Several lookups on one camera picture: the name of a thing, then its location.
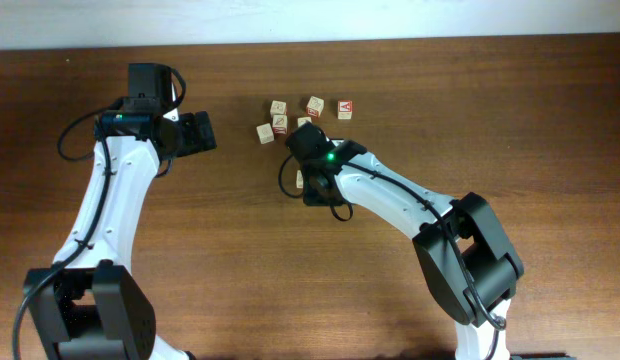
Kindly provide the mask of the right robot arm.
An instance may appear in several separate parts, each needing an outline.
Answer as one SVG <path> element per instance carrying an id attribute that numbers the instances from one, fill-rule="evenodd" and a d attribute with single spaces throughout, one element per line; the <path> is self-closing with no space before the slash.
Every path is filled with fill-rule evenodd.
<path id="1" fill-rule="evenodd" d="M 524 265 L 484 198 L 430 191 L 312 123 L 285 145 L 300 165 L 306 205 L 361 206 L 412 241 L 430 294 L 454 321 L 456 358 L 510 358 L 506 316 Z"/>

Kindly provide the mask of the wooden block blue side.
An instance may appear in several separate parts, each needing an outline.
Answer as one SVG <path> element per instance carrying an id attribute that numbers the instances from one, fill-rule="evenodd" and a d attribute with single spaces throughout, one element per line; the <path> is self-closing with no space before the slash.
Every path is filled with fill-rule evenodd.
<path id="1" fill-rule="evenodd" d="M 297 170 L 296 173 L 296 188 L 298 189 L 303 189 L 304 187 L 304 179 L 303 179 L 303 174 L 301 170 Z"/>

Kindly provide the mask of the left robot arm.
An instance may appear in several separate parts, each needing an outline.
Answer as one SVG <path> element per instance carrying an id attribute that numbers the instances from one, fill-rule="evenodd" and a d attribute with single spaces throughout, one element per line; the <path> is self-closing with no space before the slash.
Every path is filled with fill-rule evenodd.
<path id="1" fill-rule="evenodd" d="M 186 82 L 167 65 L 132 63 L 128 93 L 86 114 L 94 123 L 93 168 L 82 204 L 48 268 L 28 271 L 12 328 L 31 315 L 50 359 L 190 359 L 157 333 L 153 306 L 131 274 L 145 196 L 179 157 L 213 150 L 206 112 L 178 111 Z"/>

